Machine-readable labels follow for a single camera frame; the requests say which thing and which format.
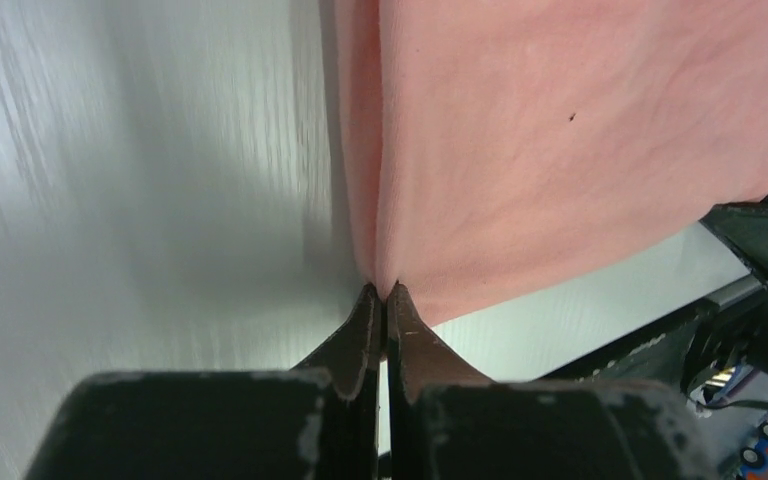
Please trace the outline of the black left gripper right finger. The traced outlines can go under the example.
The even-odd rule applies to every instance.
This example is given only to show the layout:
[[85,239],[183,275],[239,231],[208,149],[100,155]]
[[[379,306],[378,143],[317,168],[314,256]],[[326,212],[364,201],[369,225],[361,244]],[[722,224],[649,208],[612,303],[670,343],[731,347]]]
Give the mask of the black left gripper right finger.
[[644,378],[498,382],[385,303],[396,479],[713,479],[685,400]]

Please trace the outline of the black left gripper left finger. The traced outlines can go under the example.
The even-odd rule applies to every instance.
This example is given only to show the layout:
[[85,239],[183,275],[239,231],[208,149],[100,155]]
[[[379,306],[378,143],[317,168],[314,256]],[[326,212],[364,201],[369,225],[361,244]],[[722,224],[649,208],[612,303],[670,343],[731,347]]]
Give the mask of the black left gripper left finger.
[[368,285],[287,370],[88,376],[59,406],[26,477],[374,479],[381,317]]

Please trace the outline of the pink t shirt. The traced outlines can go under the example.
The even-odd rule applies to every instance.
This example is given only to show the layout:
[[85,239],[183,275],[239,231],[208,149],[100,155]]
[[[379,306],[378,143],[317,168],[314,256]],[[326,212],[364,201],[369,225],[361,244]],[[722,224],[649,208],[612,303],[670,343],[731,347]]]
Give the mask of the pink t shirt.
[[768,194],[768,1],[338,1],[355,258],[432,326]]

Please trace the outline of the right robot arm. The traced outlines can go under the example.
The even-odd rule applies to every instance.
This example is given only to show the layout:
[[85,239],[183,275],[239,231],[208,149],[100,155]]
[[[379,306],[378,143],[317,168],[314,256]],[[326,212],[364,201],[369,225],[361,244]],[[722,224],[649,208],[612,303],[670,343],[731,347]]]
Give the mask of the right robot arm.
[[768,374],[768,196],[758,203],[718,205],[702,223],[760,288],[700,324],[684,361],[684,392],[700,385],[704,375],[740,363]]

